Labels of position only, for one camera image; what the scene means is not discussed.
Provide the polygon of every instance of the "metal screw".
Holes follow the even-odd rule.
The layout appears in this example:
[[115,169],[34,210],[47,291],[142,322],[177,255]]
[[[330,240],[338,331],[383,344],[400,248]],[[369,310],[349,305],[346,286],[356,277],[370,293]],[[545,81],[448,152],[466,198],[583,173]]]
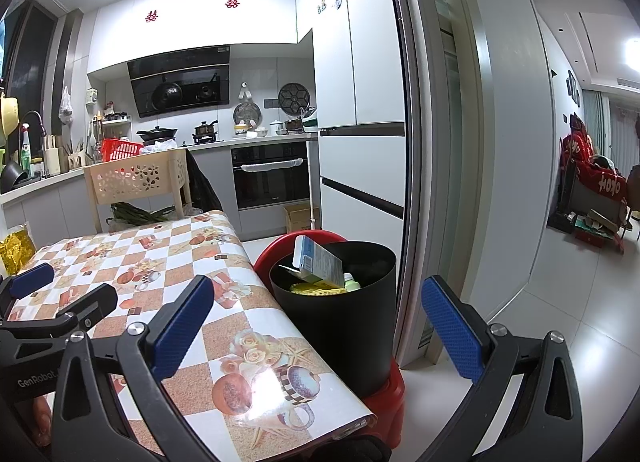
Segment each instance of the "metal screw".
[[491,331],[491,334],[498,337],[506,336],[508,332],[507,327],[501,323],[494,323],[489,327],[489,330]]
[[549,336],[551,337],[551,341],[554,343],[562,343],[564,341],[564,336],[557,330],[552,330]]
[[81,330],[74,330],[69,336],[71,343],[80,343],[84,339],[84,332]]
[[127,333],[132,336],[139,336],[145,330],[145,324],[136,321],[127,327]]

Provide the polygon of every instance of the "oven handle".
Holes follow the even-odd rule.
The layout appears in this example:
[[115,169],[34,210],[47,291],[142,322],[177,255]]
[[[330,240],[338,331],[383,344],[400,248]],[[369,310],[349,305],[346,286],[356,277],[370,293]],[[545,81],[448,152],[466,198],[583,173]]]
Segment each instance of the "oven handle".
[[253,173],[256,171],[271,171],[272,169],[293,168],[294,166],[300,166],[304,163],[304,159],[294,159],[293,161],[278,161],[275,163],[262,163],[261,165],[242,165],[239,168],[236,166],[234,169],[242,169]]

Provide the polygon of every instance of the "gas burner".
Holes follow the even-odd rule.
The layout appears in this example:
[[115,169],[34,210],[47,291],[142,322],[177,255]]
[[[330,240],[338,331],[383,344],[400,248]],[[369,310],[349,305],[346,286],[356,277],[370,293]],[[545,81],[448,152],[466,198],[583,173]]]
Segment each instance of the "gas burner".
[[191,134],[193,135],[193,142],[197,145],[204,145],[206,143],[215,143],[217,141],[217,132],[211,132],[209,134]]

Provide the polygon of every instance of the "checkered tablecloth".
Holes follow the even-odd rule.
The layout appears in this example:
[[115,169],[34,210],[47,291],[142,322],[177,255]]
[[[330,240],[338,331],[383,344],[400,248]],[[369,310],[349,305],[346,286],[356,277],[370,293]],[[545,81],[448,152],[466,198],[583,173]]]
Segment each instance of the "checkered tablecloth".
[[[162,382],[191,428],[222,462],[296,449],[370,415],[265,289],[220,211],[119,233],[62,240],[25,267],[48,262],[53,282],[18,300],[11,320],[46,319],[101,283],[118,305],[91,337],[148,323],[195,275],[215,303],[177,374]],[[122,407],[141,444],[159,452],[121,376]]]

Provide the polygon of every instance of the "beige plastic shelf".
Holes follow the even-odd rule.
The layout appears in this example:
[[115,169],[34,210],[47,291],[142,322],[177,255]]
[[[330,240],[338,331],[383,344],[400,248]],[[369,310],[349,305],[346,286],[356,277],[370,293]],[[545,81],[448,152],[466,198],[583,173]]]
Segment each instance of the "beige plastic shelf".
[[180,198],[182,187],[185,203],[191,203],[184,149],[146,153],[89,166],[84,169],[84,180],[98,233],[102,232],[98,204],[113,204],[172,193],[176,214],[178,218],[184,218]]

